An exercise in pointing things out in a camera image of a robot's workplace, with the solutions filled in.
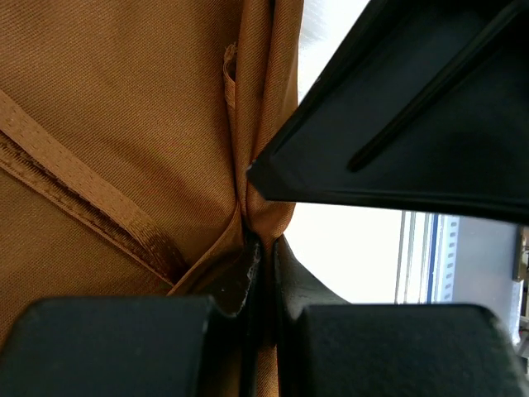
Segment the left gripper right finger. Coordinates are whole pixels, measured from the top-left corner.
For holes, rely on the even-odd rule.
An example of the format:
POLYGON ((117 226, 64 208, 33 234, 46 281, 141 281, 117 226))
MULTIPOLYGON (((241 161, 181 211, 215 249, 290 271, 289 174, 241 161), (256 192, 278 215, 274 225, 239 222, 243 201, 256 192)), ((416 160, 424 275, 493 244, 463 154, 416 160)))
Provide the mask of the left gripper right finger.
POLYGON ((524 396, 508 335, 473 304, 351 304, 274 244, 282 396, 524 396))

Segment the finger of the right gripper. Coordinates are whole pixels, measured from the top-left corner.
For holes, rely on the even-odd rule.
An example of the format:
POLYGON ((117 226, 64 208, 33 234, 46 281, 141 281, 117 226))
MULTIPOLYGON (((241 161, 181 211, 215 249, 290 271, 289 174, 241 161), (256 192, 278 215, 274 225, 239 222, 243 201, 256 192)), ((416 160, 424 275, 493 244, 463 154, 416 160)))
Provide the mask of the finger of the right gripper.
POLYGON ((527 2, 369 2, 247 176, 268 200, 527 224, 527 2))

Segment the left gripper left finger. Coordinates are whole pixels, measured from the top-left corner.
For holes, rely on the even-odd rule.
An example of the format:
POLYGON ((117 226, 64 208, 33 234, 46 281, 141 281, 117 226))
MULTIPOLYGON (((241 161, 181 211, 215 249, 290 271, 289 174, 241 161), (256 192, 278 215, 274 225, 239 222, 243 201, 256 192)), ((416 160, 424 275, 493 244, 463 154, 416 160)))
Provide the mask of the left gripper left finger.
POLYGON ((262 248, 200 294, 42 299, 1 352, 4 396, 253 396, 262 248))

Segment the orange-brown cloth napkin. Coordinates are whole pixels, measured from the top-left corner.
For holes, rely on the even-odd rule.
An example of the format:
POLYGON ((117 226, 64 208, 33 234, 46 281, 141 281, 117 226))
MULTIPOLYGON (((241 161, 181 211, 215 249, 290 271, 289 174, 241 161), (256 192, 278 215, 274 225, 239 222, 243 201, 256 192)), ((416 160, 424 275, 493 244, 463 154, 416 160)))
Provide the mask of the orange-brown cloth napkin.
POLYGON ((262 248, 256 393, 279 394, 246 172, 298 105, 300 1, 1 4, 1 352, 42 299, 200 294, 262 248))

